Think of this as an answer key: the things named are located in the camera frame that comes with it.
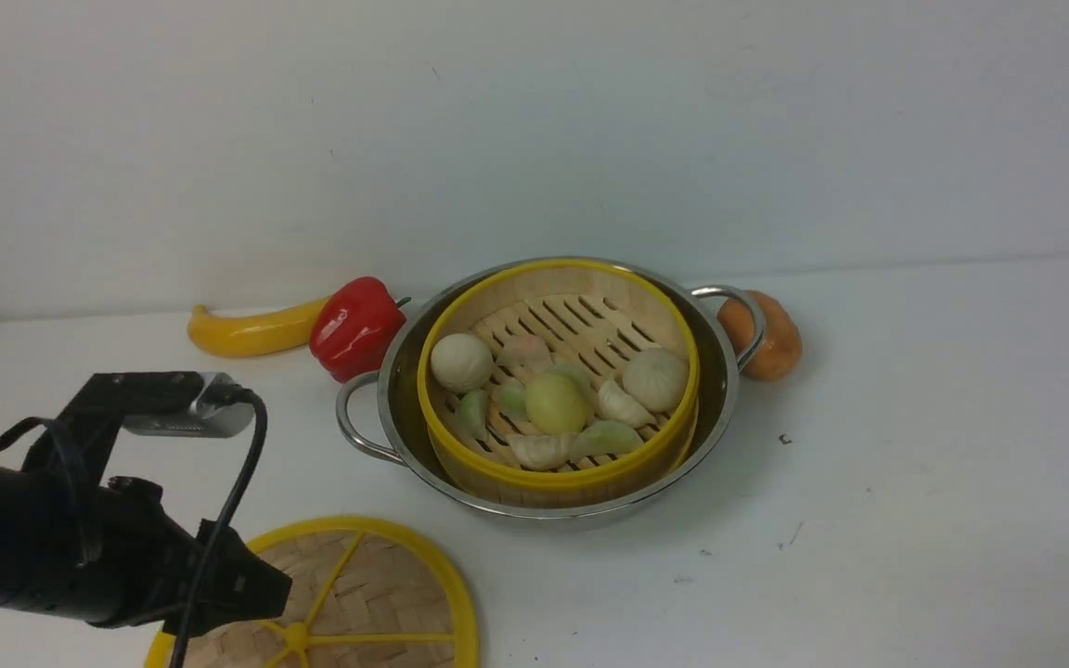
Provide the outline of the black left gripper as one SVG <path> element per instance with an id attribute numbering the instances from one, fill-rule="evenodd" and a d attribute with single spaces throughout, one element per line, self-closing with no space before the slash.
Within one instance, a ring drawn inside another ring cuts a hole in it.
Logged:
<path id="1" fill-rule="evenodd" d="M 161 498 L 157 483 L 123 475 L 102 487 L 100 559 L 80 570 L 94 604 L 90 625 L 161 623 L 167 634 L 196 638 L 285 611 L 291 576 L 216 521 L 200 521 L 193 533 L 182 528 Z"/>

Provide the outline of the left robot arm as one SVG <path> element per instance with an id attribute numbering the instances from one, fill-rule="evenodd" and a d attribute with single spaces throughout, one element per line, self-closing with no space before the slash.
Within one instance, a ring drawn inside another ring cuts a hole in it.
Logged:
<path id="1" fill-rule="evenodd" d="M 0 467 L 0 609 L 102 630 L 161 623 L 175 633 L 213 522 L 190 533 L 166 515 L 161 498 L 157 483 L 138 478 L 115 477 L 95 490 L 103 549 L 80 565 L 59 478 Z"/>

